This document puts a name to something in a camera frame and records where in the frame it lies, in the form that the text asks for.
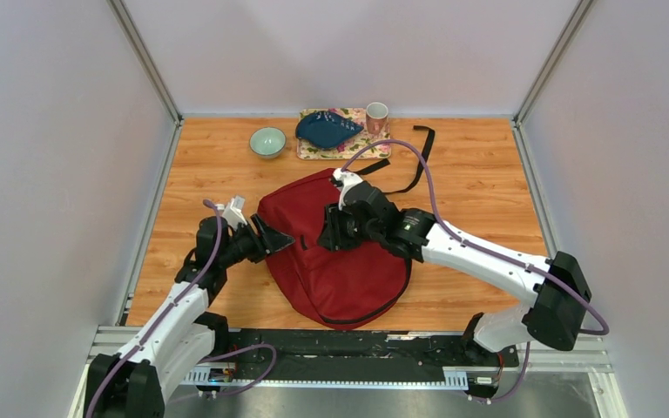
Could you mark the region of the red backpack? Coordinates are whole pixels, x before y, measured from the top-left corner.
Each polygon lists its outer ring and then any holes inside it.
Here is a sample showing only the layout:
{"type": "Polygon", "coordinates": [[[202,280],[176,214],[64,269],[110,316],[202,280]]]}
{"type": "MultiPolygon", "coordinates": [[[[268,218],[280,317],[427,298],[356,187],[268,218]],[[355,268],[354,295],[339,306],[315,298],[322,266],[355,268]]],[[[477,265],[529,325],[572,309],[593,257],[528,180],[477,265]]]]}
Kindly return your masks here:
{"type": "Polygon", "coordinates": [[[412,263],[373,241],[329,251],[317,239],[325,208],[339,191],[327,168],[297,179],[260,199],[258,216],[294,243],[269,256],[267,268],[298,313],[325,327],[353,330],[385,314],[409,286],[412,263]]]}

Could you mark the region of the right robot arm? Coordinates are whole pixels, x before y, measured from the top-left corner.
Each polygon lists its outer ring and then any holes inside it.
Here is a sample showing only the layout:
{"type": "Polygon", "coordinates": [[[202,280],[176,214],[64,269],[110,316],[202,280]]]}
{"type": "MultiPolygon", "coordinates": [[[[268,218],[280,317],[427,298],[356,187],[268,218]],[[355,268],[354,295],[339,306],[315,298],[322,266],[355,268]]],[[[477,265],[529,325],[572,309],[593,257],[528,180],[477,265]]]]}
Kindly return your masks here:
{"type": "Polygon", "coordinates": [[[512,345],[537,341],[571,351],[583,332],[591,290],[578,260],[564,252],[551,259],[515,252],[479,239],[418,208],[398,209],[367,181],[334,182],[337,202],[325,208],[318,243],[330,251],[374,243],[407,261],[467,273],[517,298],[499,313],[477,313],[466,327],[462,352],[482,365],[512,345]]]}

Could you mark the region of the pink mug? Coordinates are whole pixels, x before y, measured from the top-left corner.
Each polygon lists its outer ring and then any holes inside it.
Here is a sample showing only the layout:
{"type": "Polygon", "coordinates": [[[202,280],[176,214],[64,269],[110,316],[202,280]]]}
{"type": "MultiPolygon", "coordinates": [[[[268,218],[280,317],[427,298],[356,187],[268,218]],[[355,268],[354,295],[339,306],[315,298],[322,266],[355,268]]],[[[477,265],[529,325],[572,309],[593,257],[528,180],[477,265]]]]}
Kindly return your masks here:
{"type": "Polygon", "coordinates": [[[366,130],[370,135],[379,135],[385,128],[389,108],[382,102],[372,102],[365,108],[366,111],[366,130]]]}

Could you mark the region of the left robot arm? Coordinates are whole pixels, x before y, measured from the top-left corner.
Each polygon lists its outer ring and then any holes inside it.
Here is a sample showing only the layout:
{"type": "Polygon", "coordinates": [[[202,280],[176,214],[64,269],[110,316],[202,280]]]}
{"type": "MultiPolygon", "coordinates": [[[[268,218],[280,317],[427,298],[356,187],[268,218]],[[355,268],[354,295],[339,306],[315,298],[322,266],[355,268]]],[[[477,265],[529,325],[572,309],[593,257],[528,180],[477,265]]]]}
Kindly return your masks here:
{"type": "Polygon", "coordinates": [[[200,221],[195,246],[151,319],[115,354],[99,354],[88,368],[84,417],[162,417],[181,381],[204,358],[231,350],[226,318],[208,312],[226,284],[228,268],[259,263],[295,242],[259,216],[200,221]]]}

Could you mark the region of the light green bowl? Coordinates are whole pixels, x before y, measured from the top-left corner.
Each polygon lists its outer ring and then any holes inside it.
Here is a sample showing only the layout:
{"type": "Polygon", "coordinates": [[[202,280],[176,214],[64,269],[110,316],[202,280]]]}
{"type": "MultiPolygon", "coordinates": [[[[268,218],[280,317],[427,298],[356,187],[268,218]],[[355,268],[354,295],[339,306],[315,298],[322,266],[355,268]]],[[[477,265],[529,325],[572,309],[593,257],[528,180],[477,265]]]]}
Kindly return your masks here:
{"type": "Polygon", "coordinates": [[[285,133],[275,127],[260,128],[249,139],[250,149],[260,158],[278,157],[285,150],[286,144],[285,133]]]}

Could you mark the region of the dark blue leaf plate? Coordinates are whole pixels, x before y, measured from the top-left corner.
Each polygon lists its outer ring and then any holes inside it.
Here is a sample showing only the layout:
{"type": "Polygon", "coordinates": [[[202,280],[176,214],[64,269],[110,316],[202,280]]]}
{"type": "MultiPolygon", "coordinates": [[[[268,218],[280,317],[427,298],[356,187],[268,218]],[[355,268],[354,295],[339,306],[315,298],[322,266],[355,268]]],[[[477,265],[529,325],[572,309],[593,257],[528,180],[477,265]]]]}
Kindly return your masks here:
{"type": "Polygon", "coordinates": [[[298,139],[304,139],[320,149],[332,149],[364,130],[364,126],[332,111],[315,111],[302,118],[295,130],[298,139]]]}

